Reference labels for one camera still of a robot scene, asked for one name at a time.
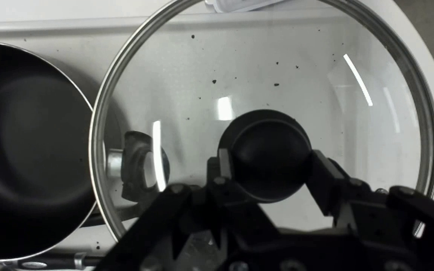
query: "glass surface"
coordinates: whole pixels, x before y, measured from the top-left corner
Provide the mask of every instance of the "glass surface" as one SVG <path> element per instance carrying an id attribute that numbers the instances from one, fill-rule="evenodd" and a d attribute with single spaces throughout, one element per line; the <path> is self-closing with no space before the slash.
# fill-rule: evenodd
<path id="1" fill-rule="evenodd" d="M 259 109 L 294 118 L 313 150 L 374 190 L 417 183 L 419 123 L 401 70 L 360 23 L 324 4 L 178 16 L 133 58 L 113 100 L 128 132 L 164 150 L 169 183 L 205 186 L 226 127 Z M 161 154 L 149 156 L 146 181 L 163 189 Z M 133 205 L 121 190 L 112 186 L 113 204 Z M 332 224 L 306 187 L 262 208 L 280 228 Z"/>

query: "black handle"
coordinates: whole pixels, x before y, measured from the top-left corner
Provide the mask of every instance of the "black handle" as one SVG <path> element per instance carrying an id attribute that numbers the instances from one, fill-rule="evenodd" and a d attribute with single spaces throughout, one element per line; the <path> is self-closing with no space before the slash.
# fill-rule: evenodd
<path id="1" fill-rule="evenodd" d="M 86 254 L 47 254 L 36 258 L 18 261 L 21 270 L 83 270 L 96 267 L 103 257 Z"/>

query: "frying pan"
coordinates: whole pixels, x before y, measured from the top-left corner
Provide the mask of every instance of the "frying pan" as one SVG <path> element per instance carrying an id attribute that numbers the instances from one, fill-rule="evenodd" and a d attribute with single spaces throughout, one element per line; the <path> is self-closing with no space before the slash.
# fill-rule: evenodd
<path id="1" fill-rule="evenodd" d="M 62 71 L 0 46 L 0 261 L 50 251 L 90 214 L 89 123 Z"/>

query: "glass lid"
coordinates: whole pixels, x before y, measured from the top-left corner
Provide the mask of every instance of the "glass lid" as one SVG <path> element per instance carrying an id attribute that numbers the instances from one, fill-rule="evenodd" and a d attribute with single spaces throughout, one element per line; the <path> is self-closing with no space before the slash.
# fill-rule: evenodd
<path id="1" fill-rule="evenodd" d="M 249 117 L 289 118 L 312 150 L 372 190 L 407 186 L 433 195 L 428 87 L 399 38 L 360 2 L 289 0 L 232 14 L 185 11 L 194 4 L 172 2 L 143 23 L 96 99 L 90 171 L 116 239 L 169 184 L 203 187 L 223 135 Z M 110 102 L 125 123 L 125 148 L 104 154 Z M 279 228 L 332 227 L 306 186 L 261 207 Z"/>

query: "pot lid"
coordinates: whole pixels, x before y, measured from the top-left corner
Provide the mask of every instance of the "pot lid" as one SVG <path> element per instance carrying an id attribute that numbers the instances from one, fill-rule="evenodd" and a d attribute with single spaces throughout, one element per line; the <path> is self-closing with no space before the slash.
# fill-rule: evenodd
<path id="1" fill-rule="evenodd" d="M 206 162 L 229 124 L 262 111 L 294 120 L 313 150 L 374 190 L 407 186 L 433 195 L 428 87 L 398 37 L 360 2 L 179 14 L 193 4 L 172 2 L 143 23 L 96 99 L 90 171 L 116 239 L 127 230 L 124 207 L 145 210 L 167 184 L 205 186 Z M 124 154 L 101 148 L 110 100 L 127 123 Z M 136 183 L 110 181 L 122 157 L 122 178 Z M 332 225 L 306 187 L 262 208 L 282 228 Z"/>

